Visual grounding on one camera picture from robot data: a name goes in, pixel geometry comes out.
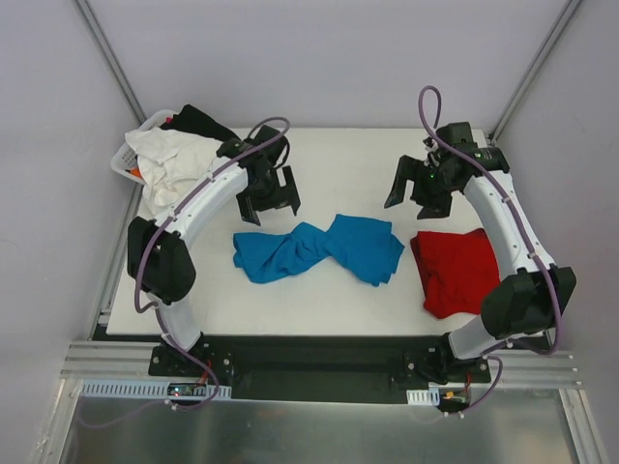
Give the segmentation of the red t-shirt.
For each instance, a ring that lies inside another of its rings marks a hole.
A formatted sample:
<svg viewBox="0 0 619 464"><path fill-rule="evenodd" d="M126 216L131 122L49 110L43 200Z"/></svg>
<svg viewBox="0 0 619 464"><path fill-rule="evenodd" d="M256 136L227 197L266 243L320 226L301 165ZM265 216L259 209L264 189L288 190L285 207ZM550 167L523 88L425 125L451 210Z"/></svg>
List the red t-shirt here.
<svg viewBox="0 0 619 464"><path fill-rule="evenodd" d="M500 283L486 232L421 231L410 241L422 287L424 308L438 319L481 313L484 298Z"/></svg>

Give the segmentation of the blue t-shirt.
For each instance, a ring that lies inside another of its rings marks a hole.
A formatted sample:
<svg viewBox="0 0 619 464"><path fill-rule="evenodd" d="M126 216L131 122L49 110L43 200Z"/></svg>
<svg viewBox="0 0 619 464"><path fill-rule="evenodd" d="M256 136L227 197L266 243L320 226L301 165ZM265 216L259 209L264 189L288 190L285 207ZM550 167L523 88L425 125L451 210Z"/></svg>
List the blue t-shirt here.
<svg viewBox="0 0 619 464"><path fill-rule="evenodd" d="M233 246L234 265L259 284L298 276L331 258L377 287L390 281L404 251L389 221L341 214L326 231L301 222L286 234L236 233Z"/></svg>

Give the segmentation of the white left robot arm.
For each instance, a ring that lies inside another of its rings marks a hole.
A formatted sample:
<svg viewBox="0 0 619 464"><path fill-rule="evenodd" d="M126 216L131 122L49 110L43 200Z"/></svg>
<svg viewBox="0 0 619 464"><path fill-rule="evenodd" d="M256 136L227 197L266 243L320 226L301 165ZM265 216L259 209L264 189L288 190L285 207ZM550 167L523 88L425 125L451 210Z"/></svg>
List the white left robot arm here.
<svg viewBox="0 0 619 464"><path fill-rule="evenodd" d="M205 362L202 349L194 346L202 332L189 297L196 280L190 250L198 235L230 200L236 200L242 221L254 225L261 212L297 212L301 206L286 163L287 130L272 123L266 119L246 138L224 141L195 187L154 218L135 217L129 225L127 270L134 280L134 308L155 311L164 341L175 347L171 364L183 375L193 376Z"/></svg>

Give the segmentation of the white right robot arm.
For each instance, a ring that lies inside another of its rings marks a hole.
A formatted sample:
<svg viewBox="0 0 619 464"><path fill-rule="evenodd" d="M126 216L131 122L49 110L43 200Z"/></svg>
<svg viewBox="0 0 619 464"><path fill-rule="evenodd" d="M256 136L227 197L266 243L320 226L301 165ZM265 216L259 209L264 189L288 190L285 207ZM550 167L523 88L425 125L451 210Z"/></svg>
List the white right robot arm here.
<svg viewBox="0 0 619 464"><path fill-rule="evenodd" d="M386 207L402 203L411 185L420 219L446 218L453 194L461 193L481 221L500 278L484 297L480 315L442 335L426 362L441 379L454 382L468 372L470 360L508 342L522 345L527 336L558 330L576 277L571 268L558 266L539 242L500 149L479 146L466 122L430 132L424 144L425 159L399 158Z"/></svg>

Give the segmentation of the black robot base mount plate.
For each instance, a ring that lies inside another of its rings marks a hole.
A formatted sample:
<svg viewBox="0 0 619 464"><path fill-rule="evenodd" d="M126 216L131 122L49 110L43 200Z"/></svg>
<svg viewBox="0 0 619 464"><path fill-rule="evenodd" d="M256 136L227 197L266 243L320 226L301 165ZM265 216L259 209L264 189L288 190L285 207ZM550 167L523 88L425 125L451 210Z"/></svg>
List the black robot base mount plate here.
<svg viewBox="0 0 619 464"><path fill-rule="evenodd" d="M439 335L204 335L190 353L243 400L402 404L430 384L490 382L485 361L454 360Z"/></svg>

